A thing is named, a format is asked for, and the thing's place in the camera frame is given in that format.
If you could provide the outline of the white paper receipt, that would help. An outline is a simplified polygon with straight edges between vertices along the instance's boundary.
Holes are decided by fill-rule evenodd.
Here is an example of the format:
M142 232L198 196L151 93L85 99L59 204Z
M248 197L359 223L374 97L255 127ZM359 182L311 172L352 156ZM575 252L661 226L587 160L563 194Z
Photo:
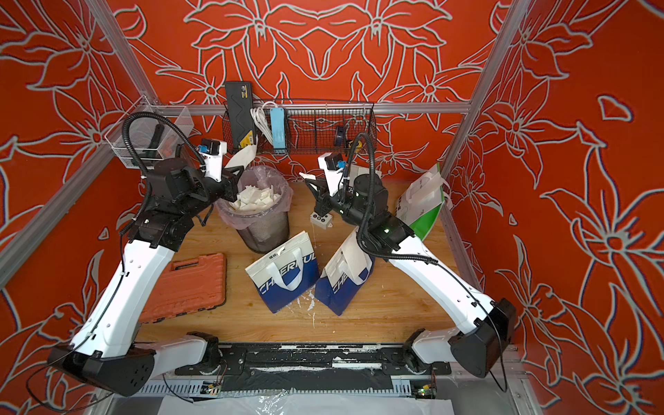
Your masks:
M251 164L256 155L257 155L257 145L248 145L234 154L228 162L225 164L225 169L231 169L235 167L246 168Z

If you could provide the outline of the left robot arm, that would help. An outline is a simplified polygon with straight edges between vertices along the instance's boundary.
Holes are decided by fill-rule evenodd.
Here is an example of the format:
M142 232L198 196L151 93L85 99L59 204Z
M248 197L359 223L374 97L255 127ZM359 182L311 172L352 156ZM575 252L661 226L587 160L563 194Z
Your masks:
M148 167L130 136L132 124L140 119L169 127L199 165L173 157ZM145 197L121 232L119 267L90 318L69 344L51 349L47 364L81 383L129 397L148 380L178 368L192 367L206 375L220 368L219 340L213 335L190 332L151 346L134 339L150 294L186 235L201 213L211 214L217 201L236 201L245 168L224 166L221 143L205 140L195 147L174 122L154 112L128 116L121 138L145 178Z

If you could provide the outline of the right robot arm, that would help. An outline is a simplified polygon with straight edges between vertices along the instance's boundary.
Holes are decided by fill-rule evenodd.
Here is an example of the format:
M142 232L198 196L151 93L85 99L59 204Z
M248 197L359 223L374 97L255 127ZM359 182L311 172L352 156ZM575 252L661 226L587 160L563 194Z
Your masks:
M516 325L515 306L499 301L464 281L438 259L415 231L387 208L387 189L376 173L375 147L359 133L347 156L324 153L318 158L325 177L306 177L319 216L336 212L355 226L364 254L383 259L423 288L451 318L452 330L419 330L405 344L406 366L455 362L477 378L504 365L503 354Z

